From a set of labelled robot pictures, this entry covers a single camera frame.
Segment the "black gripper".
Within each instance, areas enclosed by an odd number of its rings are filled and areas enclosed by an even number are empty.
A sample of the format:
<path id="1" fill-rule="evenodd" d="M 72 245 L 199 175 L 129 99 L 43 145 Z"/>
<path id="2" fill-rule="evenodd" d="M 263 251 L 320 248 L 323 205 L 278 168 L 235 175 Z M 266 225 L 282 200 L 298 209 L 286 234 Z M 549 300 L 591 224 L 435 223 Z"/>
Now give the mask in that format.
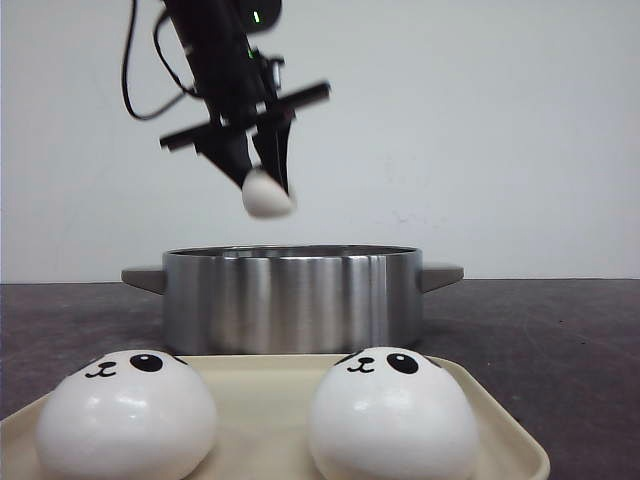
<path id="1" fill-rule="evenodd" d="M 295 112 L 329 98 L 331 86 L 319 81 L 282 95 L 280 70 L 284 59 L 267 57 L 247 47 L 220 63 L 204 62 L 196 69 L 193 95 L 204 101 L 210 120 L 160 139 L 160 145 L 177 150 L 195 145 L 238 188 L 253 166 L 245 132 L 256 127 L 252 141 L 261 168 L 289 194 L 288 139 Z"/>

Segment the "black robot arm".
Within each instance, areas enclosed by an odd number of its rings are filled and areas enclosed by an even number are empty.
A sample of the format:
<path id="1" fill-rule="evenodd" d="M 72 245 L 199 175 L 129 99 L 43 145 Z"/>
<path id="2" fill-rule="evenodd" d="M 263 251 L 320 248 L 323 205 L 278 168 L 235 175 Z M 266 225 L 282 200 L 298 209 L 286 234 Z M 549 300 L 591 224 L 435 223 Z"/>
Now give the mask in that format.
<path id="1" fill-rule="evenodd" d="M 171 151 L 191 146 L 237 186 L 253 166 L 248 148 L 255 147 L 266 173 L 283 190 L 287 175 L 288 138 L 299 108 L 328 98 L 323 81 L 279 95 L 280 56 L 267 57 L 249 44 L 253 33 L 278 21 L 279 1 L 168 1 L 170 19 L 194 77 L 195 96 L 209 112 L 206 123 L 161 138 Z"/>

